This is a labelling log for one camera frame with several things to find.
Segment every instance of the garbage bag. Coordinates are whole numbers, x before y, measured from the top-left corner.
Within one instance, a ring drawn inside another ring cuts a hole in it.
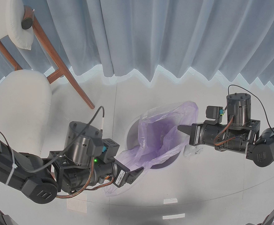
[[[153,165],[164,163],[185,146],[188,154],[192,147],[189,145],[190,136],[180,132],[177,126],[191,125],[196,122],[197,116],[198,107],[191,101],[156,107],[142,114],[138,124],[139,146],[125,150],[115,158],[131,171],[139,167],[144,167],[144,171],[131,185],[125,184],[117,188],[112,184],[105,187],[106,196],[112,197],[129,190],[146,175]]]

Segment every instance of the curtain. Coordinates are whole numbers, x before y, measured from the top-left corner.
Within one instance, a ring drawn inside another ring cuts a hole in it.
[[[191,66],[208,80],[219,70],[274,85],[274,0],[23,0],[76,75],[102,64],[104,75],[157,65],[180,78]],[[34,39],[32,50],[2,42],[24,69],[56,68]],[[0,54],[0,79],[12,71]]]

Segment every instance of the wooden chair leg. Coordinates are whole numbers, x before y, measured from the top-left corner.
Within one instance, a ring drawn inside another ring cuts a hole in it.
[[[4,44],[0,41],[0,51],[7,58],[7,60],[14,66],[14,70],[21,70],[22,67],[15,61],[15,59],[11,56],[8,50],[5,48]]]
[[[91,109],[94,109],[94,104],[91,102],[89,97],[86,95],[86,93],[83,91],[83,89],[80,87],[80,85],[77,83],[75,78],[72,76],[71,72],[65,65],[65,63],[62,61],[60,58],[59,54],[51,44],[49,38],[43,31],[41,25],[39,24],[37,18],[34,16],[34,21],[33,21],[33,31],[38,38],[39,42],[42,44],[44,49],[47,51],[49,56],[52,58],[52,60],[55,62],[57,67],[59,68],[59,72],[57,73],[52,73],[51,79],[58,78],[62,75],[64,75],[69,83],[73,86],[73,88],[78,92],[78,94],[82,97],[82,99],[88,104],[88,106]]]

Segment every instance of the wooden chair frame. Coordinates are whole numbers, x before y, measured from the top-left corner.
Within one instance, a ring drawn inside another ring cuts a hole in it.
[[[22,28],[23,29],[29,29],[31,26],[33,27],[33,31],[39,42],[42,44],[44,49],[47,51],[51,59],[55,62],[58,69],[54,71],[52,74],[50,74],[47,79],[49,83],[51,84],[56,79],[58,79],[61,76],[65,76],[69,83],[73,86],[73,88],[78,92],[78,94],[82,97],[82,99],[88,104],[88,106],[91,109],[94,109],[94,104],[91,102],[89,97],[86,95],[86,93],[83,91],[83,89],[80,87],[80,85],[77,83],[53,45],[51,44],[49,38],[43,31],[41,25],[39,24],[37,18],[34,15],[34,10],[30,8],[29,6],[24,6],[25,14],[24,18],[22,20]],[[11,56],[11,54],[8,52],[8,50],[5,48],[3,43],[0,41],[0,51],[3,53],[5,58],[14,66],[15,71],[21,70],[22,67],[16,62],[16,60]]]

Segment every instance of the white zip tie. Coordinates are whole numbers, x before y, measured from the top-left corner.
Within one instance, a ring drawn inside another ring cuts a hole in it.
[[[104,117],[102,118],[102,126],[101,126],[101,130],[103,130],[104,128]]]
[[[14,169],[17,168],[17,165],[15,164],[14,153],[13,153],[13,149],[12,148],[11,148],[11,155],[12,155],[12,169],[11,169],[11,172],[10,172],[10,174],[8,176],[8,179],[7,179],[7,182],[5,183],[5,185],[9,184],[10,179],[11,179],[11,177],[13,175]]]

